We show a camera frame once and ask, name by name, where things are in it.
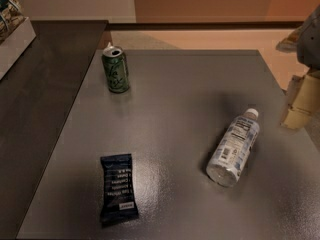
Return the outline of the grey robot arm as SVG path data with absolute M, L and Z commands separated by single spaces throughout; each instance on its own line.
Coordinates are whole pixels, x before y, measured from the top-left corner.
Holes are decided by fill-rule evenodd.
M 297 60 L 309 70 L 293 76 L 287 89 L 281 125 L 292 130 L 303 128 L 320 110 L 320 5 L 302 24 Z

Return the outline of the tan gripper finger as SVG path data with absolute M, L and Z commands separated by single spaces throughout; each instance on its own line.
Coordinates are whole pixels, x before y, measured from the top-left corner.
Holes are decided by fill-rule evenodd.
M 303 128 L 320 110 L 320 79 L 311 75 L 293 76 L 288 89 L 281 125 L 292 130 Z

